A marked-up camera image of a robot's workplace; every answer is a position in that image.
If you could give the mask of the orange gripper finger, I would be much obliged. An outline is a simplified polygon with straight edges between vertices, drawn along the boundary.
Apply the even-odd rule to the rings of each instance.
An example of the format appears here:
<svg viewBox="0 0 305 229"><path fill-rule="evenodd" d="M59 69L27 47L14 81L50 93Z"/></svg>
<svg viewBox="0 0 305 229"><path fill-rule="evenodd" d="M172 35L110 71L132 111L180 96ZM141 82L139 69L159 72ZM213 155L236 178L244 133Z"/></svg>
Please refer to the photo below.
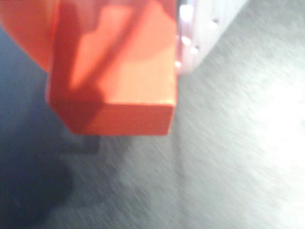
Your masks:
<svg viewBox="0 0 305 229"><path fill-rule="evenodd" d="M0 26L44 71L53 55L58 0L2 0Z"/></svg>

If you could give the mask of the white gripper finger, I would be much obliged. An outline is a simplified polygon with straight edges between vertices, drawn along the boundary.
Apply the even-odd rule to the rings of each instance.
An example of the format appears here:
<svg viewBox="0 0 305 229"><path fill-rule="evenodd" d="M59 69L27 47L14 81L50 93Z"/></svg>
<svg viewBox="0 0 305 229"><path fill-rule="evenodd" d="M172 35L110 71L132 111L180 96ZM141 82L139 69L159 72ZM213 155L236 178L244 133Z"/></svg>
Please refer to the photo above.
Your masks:
<svg viewBox="0 0 305 229"><path fill-rule="evenodd" d="M178 0L176 70L193 71L209 54L247 0Z"/></svg>

